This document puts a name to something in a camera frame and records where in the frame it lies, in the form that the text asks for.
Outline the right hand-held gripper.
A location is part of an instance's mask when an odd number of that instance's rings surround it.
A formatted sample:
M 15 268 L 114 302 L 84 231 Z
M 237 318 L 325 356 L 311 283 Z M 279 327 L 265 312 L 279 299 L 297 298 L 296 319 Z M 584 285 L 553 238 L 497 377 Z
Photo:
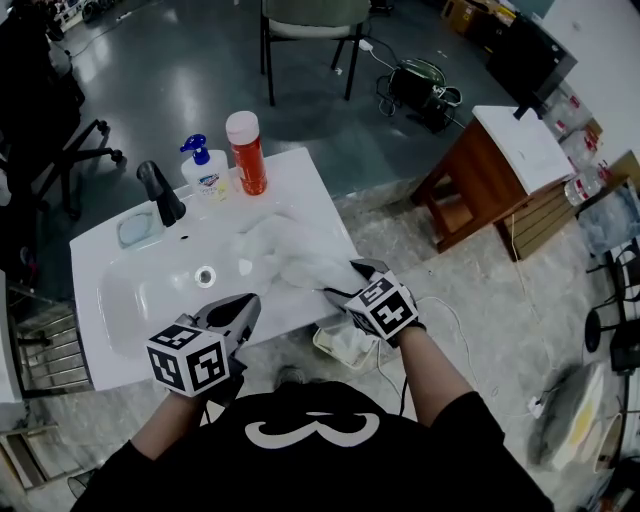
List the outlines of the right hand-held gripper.
M 333 288 L 324 288 L 322 293 L 334 307 L 347 312 L 358 328 L 386 341 L 393 348 L 398 347 L 399 334 L 404 329 L 426 329 L 419 321 L 417 307 L 409 289 L 389 271 L 385 262 L 359 258 L 351 260 L 350 264 L 371 282 L 369 286 L 355 293 Z

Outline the white plastic basket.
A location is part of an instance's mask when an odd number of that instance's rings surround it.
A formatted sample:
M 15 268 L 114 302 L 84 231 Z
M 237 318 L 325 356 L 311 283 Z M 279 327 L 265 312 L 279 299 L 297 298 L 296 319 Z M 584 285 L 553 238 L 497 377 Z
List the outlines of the white plastic basket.
M 371 346 L 371 349 L 369 350 L 368 353 L 362 354 L 354 363 L 344 362 L 344 361 L 338 359 L 335 355 L 332 354 L 330 348 L 328 347 L 328 337 L 326 335 L 326 332 L 331 330 L 331 329 L 339 328 L 339 327 L 341 327 L 343 325 L 349 325 L 349 324 L 354 325 L 351 321 L 347 320 L 347 321 L 342 322 L 340 324 L 335 324 L 335 325 L 328 326 L 328 327 L 319 327 L 316 330 L 315 334 L 313 335 L 312 343 L 321 352 L 325 353 L 328 356 L 331 356 L 332 358 L 334 358 L 335 360 L 337 360 L 338 362 L 340 362 L 342 365 L 346 366 L 347 368 L 349 368 L 351 370 L 360 370 L 364 366 L 364 364 L 367 361 L 367 359 L 369 358 L 369 356 L 373 353 L 374 347 L 377 344 L 377 342 L 379 341 L 379 339 L 376 336 L 369 334 L 369 335 L 371 335 L 371 336 L 373 336 L 375 338 L 375 341 L 373 342 L 373 345 Z

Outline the person's right forearm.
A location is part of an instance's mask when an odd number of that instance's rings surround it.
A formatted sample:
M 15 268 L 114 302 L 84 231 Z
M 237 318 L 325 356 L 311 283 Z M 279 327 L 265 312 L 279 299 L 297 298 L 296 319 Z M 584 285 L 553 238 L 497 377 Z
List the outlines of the person's right forearm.
M 430 427 L 450 403 L 471 392 L 472 387 L 425 330 L 405 328 L 397 340 L 418 422 Z

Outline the white ceramic sink basin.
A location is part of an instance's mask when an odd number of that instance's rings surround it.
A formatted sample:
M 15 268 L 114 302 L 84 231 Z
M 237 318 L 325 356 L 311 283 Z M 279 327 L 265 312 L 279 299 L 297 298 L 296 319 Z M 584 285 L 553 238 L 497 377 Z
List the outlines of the white ceramic sink basin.
M 236 190 L 223 202 L 206 203 L 182 186 L 177 196 L 187 211 L 171 227 L 156 222 L 148 238 L 123 247 L 118 229 L 132 217 L 125 211 L 72 240 L 78 326 L 95 389 L 150 378 L 147 339 L 221 298 L 260 296 L 252 343 L 333 314 L 319 288 L 282 278 L 266 233 L 253 237 L 250 249 L 239 245 L 258 223 L 281 216 L 288 241 L 305 257 L 350 261 L 357 255 L 307 149 L 269 156 L 265 164 L 268 187 L 259 196 Z

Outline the black sink faucet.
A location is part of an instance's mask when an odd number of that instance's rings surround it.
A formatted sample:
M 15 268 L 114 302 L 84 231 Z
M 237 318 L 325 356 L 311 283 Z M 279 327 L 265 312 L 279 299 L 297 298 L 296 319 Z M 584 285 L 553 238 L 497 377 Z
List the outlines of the black sink faucet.
M 157 164 L 151 160 L 141 163 L 136 171 L 137 179 L 144 186 L 148 199 L 157 206 L 162 224 L 173 226 L 186 214 L 186 206 L 178 198 Z

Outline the orange bottle with white cap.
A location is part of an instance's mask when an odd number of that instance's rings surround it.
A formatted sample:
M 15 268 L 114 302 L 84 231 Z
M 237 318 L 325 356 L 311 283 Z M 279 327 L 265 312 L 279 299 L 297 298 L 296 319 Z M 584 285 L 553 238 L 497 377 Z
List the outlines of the orange bottle with white cap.
M 225 129 L 243 190 L 251 196 L 261 195 L 267 188 L 267 176 L 258 117 L 251 111 L 235 112 Z

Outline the wooden cabinet with white basin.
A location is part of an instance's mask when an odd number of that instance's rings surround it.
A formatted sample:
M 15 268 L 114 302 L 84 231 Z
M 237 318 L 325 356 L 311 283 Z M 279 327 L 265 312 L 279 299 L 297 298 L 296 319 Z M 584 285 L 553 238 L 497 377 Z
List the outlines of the wooden cabinet with white basin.
M 434 221 L 442 254 L 562 183 L 572 167 L 542 120 L 516 107 L 483 106 L 411 195 Z

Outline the person's torso in black shirt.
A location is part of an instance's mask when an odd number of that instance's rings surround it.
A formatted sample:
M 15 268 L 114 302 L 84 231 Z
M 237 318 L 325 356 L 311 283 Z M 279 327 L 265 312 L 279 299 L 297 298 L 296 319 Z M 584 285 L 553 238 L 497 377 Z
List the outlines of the person's torso in black shirt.
M 339 382 L 234 401 L 156 459 L 111 456 L 72 512 L 554 512 L 476 393 L 430 426 Z

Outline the black standing fan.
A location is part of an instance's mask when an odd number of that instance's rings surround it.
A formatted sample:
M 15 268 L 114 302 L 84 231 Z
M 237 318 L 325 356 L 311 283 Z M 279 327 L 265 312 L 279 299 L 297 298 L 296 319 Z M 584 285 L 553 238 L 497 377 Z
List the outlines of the black standing fan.
M 616 325 L 604 326 L 599 316 L 599 310 L 608 306 L 616 306 L 619 313 L 619 320 L 626 320 L 625 306 L 629 302 L 627 290 L 633 287 L 628 270 L 621 267 L 613 272 L 614 293 L 603 303 L 594 306 L 587 314 L 585 320 L 584 345 L 588 353 L 593 354 L 599 348 L 603 332 L 613 331 Z

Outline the cluster of clear water jugs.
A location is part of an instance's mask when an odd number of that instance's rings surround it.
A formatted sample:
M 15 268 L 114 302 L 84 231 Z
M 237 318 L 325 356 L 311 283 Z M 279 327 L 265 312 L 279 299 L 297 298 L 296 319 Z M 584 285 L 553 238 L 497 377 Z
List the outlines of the cluster of clear water jugs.
M 604 160 L 596 159 L 602 144 L 603 128 L 578 95 L 562 84 L 546 101 L 543 121 L 567 157 L 572 174 L 564 192 L 573 206 L 594 198 L 607 184 L 611 171 Z

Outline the white stone basin yellow inside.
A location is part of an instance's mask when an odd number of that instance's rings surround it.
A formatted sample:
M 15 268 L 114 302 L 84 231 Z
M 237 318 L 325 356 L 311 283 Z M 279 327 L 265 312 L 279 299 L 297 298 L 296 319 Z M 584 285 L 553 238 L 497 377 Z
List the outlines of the white stone basin yellow inside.
M 598 415 L 605 387 L 600 362 L 568 368 L 547 395 L 530 445 L 530 462 L 546 471 L 562 471 L 572 462 Z

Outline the marbled grey board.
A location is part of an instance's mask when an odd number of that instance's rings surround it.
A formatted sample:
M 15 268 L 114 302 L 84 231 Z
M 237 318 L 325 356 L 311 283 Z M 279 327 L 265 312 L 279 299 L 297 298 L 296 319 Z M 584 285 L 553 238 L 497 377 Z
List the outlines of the marbled grey board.
M 602 256 L 640 237 L 640 198 L 632 184 L 625 184 L 603 197 L 578 216 L 590 254 Z

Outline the black cabinet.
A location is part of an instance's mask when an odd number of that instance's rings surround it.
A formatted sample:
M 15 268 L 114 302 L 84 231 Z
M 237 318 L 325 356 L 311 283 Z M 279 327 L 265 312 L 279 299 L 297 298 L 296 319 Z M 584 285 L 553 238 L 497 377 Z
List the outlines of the black cabinet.
M 610 343 L 612 371 L 630 375 L 640 368 L 640 319 L 618 325 Z

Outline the beige round bowl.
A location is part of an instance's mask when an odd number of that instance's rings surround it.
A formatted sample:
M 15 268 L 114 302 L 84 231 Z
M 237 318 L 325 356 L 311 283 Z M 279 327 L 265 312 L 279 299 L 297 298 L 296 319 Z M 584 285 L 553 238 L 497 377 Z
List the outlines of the beige round bowl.
M 622 432 L 623 415 L 617 413 L 608 420 L 604 435 L 596 450 L 596 459 L 593 465 L 593 470 L 596 474 L 611 467 L 619 449 Z

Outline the black office chair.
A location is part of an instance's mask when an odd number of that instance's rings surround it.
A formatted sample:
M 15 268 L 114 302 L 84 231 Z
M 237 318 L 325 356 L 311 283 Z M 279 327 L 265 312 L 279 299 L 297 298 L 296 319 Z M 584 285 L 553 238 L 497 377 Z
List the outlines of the black office chair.
M 93 132 L 107 136 L 110 127 L 95 119 L 77 131 L 84 94 L 72 68 L 60 74 L 52 64 L 47 32 L 53 28 L 29 0 L 10 0 L 7 18 L 0 23 L 0 135 L 8 146 L 0 170 L 11 194 L 41 211 L 48 209 L 47 191 L 60 181 L 63 209 L 76 220 L 80 212 L 71 206 L 73 166 L 105 155 L 118 164 L 123 154 L 111 147 L 81 148 Z

